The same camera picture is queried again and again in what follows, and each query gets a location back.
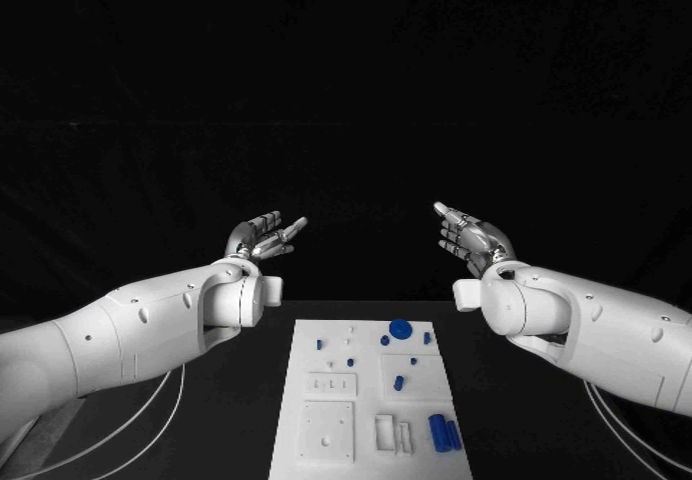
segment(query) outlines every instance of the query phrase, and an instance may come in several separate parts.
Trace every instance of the cable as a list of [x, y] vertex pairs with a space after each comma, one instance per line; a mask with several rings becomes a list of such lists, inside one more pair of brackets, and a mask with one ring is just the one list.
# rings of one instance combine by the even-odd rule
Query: cable
[[100, 477], [94, 478], [92, 480], [101, 480], [103, 478], [111, 476], [117, 471], [123, 470], [144, 454], [144, 452], [150, 449], [152, 445], [156, 443], [159, 440], [159, 437], [163, 435], [163, 432], [166, 431], [166, 428], [169, 428], [169, 423], [173, 420], [173, 417], [176, 415], [176, 410], [178, 410], [178, 405], [180, 404], [180, 397], [183, 396], [183, 383], [185, 383], [185, 363], [183, 363], [183, 372], [180, 374], [180, 390], [178, 392], [178, 400], [176, 400], [176, 406], [173, 407], [173, 411], [170, 412], [170, 417], [169, 420], [166, 420], [166, 425], [162, 428], [162, 431], [159, 432], [159, 435], [154, 437], [152, 442], [149, 442], [149, 445], [143, 448], [142, 452], [124, 463], [116, 470], [111, 470], [105, 475], [101, 475]]
[[630, 453], [635, 455], [635, 457], [637, 457], [637, 460], [642, 462], [642, 464], [645, 465], [645, 467], [653, 472], [653, 474], [662, 479], [662, 480], [668, 480], [668, 478], [659, 473], [659, 471], [649, 465], [649, 463], [646, 462], [646, 460], [637, 455], [637, 452], [635, 452], [635, 450], [632, 449], [632, 447], [627, 445], [627, 442], [624, 441], [623, 437], [620, 436], [620, 434], [617, 433], [616, 429], [613, 428], [613, 425], [610, 424], [609, 420], [606, 419], [606, 415], [603, 414], [601, 412], [601, 409], [599, 407], [599, 404], [596, 403], [596, 399], [594, 399], [594, 395], [591, 394], [591, 390], [588, 389], [588, 383], [584, 381], [584, 387], [587, 389], [587, 393], [588, 393], [588, 398], [591, 398], [591, 403], [594, 404], [594, 407], [596, 407], [596, 411], [599, 412], [599, 415], [601, 416], [603, 418], [603, 421], [606, 422], [606, 425], [609, 426], [611, 432], [616, 434], [616, 437], [619, 438], [622, 444], [626, 446], [627, 450], [630, 451]]
[[137, 417], [142, 415], [142, 412], [146, 410], [146, 408], [149, 407], [149, 405], [152, 404], [152, 402], [154, 401], [154, 398], [156, 396], [159, 395], [159, 392], [162, 391], [162, 388], [163, 388], [163, 385], [166, 385], [166, 382], [169, 380], [169, 377], [170, 377], [170, 372], [166, 373], [166, 377], [162, 381], [162, 383], [159, 384], [159, 388], [156, 389], [156, 392], [154, 394], [152, 395], [147, 403], [144, 404], [144, 406], [140, 408], [139, 412], [134, 414], [134, 416], [130, 418], [130, 420], [123, 424], [123, 426], [95, 444], [92, 445], [87, 450], [84, 450], [82, 452], [80, 452], [77, 455], [74, 455], [72, 457], [67, 458], [65, 460], [59, 461], [58, 463], [55, 463], [54, 465], [51, 465], [49, 467], [45, 467], [42, 468], [41, 470], [38, 470], [36, 472], [33, 473], [28, 473], [26, 475], [22, 475], [20, 477], [15, 477], [15, 478], [10, 478], [9, 480], [26, 480], [29, 478], [32, 478], [35, 475], [42, 475], [43, 473], [48, 473], [51, 472], [52, 470], [55, 470], [56, 468], [62, 467], [64, 465], [67, 465], [68, 463], [72, 463], [75, 460], [78, 460], [80, 458], [82, 458], [90, 452], [92, 452], [105, 442], [108, 442], [111, 440], [111, 438], [118, 435], [118, 433], [127, 428], [127, 426], [134, 422], [134, 420], [137, 419]]
[[678, 467], [681, 470], [685, 470], [688, 473], [692, 473], [692, 468], [685, 466], [682, 463], [678, 463], [672, 458], [666, 457], [646, 442], [642, 440], [642, 438], [637, 436], [637, 434], [627, 428], [624, 423], [622, 422], [620, 418], [617, 418], [617, 415], [614, 414], [613, 410], [610, 409], [609, 405], [606, 404], [606, 401], [603, 400], [601, 394], [599, 393], [599, 390], [596, 388], [596, 385], [591, 384], [591, 388], [594, 389], [594, 393], [599, 397], [599, 400], [601, 401], [601, 405], [606, 407], [606, 410], [610, 413], [611, 418], [616, 420], [617, 424], [620, 427], [623, 427], [624, 431], [630, 434], [632, 438], [649, 449], [649, 451], [659, 456], [662, 460], [665, 460], [671, 465]]

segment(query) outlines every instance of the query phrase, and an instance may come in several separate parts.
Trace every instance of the blue disc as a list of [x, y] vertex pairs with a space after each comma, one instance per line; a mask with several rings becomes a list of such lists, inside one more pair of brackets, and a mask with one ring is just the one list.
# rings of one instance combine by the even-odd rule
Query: blue disc
[[404, 319], [398, 318], [389, 322], [389, 333], [394, 338], [405, 340], [411, 336], [413, 331], [411, 324]]

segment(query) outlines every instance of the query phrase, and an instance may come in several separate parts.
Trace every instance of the black table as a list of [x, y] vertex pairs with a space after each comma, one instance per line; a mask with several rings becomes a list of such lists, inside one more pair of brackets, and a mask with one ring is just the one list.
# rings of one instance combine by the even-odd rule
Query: black table
[[[480, 311], [450, 302], [286, 301], [255, 328], [186, 365], [176, 417], [144, 455], [111, 479], [265, 480], [281, 409], [294, 320], [433, 321], [476, 480], [655, 478], [617, 442], [581, 380], [498, 336]], [[163, 377], [92, 394], [46, 460], [107, 436], [146, 403]], [[42, 480], [87, 480], [142, 450], [166, 423], [180, 369], [124, 432]]]

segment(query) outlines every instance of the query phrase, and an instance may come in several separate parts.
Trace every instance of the blue cylinder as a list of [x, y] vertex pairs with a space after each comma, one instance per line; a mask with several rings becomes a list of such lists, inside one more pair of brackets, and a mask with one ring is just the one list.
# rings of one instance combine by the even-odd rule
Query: blue cylinder
[[436, 442], [436, 451], [440, 453], [451, 450], [450, 430], [444, 423], [444, 415], [436, 414], [428, 417], [430, 433]]
[[454, 424], [454, 420], [450, 420], [447, 422], [447, 429], [450, 430], [451, 445], [454, 447], [454, 450], [462, 450], [462, 439], [459, 438], [457, 425]]
[[389, 333], [394, 338], [405, 340], [411, 336], [413, 331], [411, 324], [402, 318], [389, 322]]

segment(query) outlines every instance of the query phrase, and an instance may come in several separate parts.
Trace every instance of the white robotic arm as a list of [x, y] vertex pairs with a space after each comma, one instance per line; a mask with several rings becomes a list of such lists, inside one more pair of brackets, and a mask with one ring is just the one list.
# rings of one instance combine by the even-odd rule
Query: white robotic arm
[[281, 305], [283, 280], [260, 260], [307, 224], [271, 212], [241, 223], [225, 257], [117, 288], [71, 315], [0, 335], [0, 443], [32, 419], [97, 390], [166, 374], [255, 326]]
[[482, 308], [524, 350], [614, 395], [692, 416], [692, 315], [645, 295], [516, 261], [489, 223], [436, 203], [440, 245], [469, 262], [457, 309]]

